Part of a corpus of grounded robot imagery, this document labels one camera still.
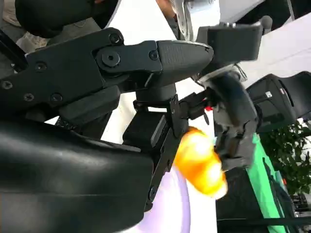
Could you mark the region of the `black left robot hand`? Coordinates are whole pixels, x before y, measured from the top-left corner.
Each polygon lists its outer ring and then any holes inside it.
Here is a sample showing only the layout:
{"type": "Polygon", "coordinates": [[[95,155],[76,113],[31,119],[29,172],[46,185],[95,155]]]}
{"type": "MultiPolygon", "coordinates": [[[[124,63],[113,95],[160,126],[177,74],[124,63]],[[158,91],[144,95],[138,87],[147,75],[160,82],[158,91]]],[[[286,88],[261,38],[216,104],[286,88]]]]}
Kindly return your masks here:
{"type": "Polygon", "coordinates": [[[205,86],[204,91],[180,100],[182,118],[196,119],[206,107],[211,107],[214,122],[222,128],[214,150],[223,170],[251,166],[259,118],[244,86],[229,72],[208,79],[205,86]]]}

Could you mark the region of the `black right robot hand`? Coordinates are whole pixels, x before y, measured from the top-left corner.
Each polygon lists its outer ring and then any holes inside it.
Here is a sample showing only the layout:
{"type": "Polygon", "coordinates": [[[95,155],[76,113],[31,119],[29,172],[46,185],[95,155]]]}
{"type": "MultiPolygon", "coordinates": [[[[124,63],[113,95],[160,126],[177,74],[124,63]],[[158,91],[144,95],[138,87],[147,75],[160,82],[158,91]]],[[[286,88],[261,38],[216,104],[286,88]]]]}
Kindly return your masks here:
{"type": "Polygon", "coordinates": [[[107,28],[23,56],[0,83],[1,232],[139,223],[188,126],[175,84],[213,55],[189,41],[125,45],[107,28]]]}

